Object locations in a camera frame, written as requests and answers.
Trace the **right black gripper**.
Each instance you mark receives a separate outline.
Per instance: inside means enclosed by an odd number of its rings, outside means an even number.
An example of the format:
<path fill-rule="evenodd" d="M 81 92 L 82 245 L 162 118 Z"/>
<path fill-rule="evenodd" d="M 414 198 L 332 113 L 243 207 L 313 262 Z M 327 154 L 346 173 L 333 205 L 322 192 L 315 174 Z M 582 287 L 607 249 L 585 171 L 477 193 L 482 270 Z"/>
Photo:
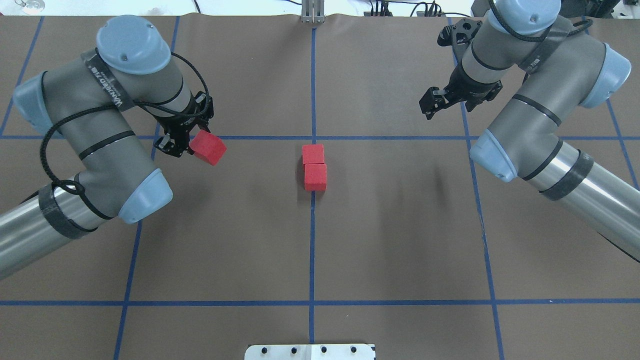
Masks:
<path fill-rule="evenodd" d="M 461 64 L 458 64 L 449 78 L 445 89 L 430 87 L 419 100 L 420 111 L 428 121 L 441 110 L 448 109 L 451 104 L 464 102 L 467 112 L 485 101 L 493 101 L 503 84 L 500 80 L 493 83 L 481 83 L 466 74 Z"/>

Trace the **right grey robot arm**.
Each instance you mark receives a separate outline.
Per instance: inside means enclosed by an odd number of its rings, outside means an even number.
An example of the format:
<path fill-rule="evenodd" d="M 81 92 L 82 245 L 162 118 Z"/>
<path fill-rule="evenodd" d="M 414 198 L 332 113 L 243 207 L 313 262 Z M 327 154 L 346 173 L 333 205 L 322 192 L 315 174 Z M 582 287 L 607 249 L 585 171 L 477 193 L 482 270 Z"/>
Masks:
<path fill-rule="evenodd" d="M 419 100 L 428 120 L 456 104 L 472 111 L 492 101 L 510 68 L 525 80 L 470 148 L 470 158 L 499 180 L 521 178 L 549 201 L 585 220 L 615 248 L 639 260 L 639 191 L 560 139 L 576 107 L 604 103 L 626 82 L 631 62 L 572 22 L 560 0 L 490 0 L 482 20 L 444 27 L 438 45 L 457 64 L 444 88 Z"/>

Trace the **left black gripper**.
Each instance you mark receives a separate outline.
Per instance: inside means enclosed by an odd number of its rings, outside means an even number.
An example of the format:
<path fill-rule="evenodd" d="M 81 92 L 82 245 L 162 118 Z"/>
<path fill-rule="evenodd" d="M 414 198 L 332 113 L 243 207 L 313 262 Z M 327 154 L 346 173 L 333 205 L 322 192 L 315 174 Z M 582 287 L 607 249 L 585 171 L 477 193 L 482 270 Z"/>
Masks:
<path fill-rule="evenodd" d="M 205 92 L 198 92 L 190 98 L 189 104 L 182 114 L 163 118 L 160 125 L 164 136 L 154 141 L 154 149 L 180 158 L 190 145 L 191 132 L 197 127 L 205 132 L 210 132 L 210 119 L 214 116 L 213 98 Z"/>

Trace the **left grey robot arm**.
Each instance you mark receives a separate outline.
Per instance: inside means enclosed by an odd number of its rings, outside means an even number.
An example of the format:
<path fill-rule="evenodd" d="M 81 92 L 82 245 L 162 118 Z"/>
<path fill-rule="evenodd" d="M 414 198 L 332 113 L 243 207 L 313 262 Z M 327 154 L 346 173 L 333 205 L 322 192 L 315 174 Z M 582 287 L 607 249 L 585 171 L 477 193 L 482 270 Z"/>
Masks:
<path fill-rule="evenodd" d="M 49 183 L 1 216 L 2 279 L 111 219 L 134 224 L 172 200 L 124 112 L 153 116 L 164 132 L 156 150 L 194 153 L 190 134 L 210 133 L 213 100 L 208 88 L 192 92 L 176 60 L 150 20 L 123 14 L 98 30 L 94 48 L 14 89 L 14 107 L 43 136 Z"/>

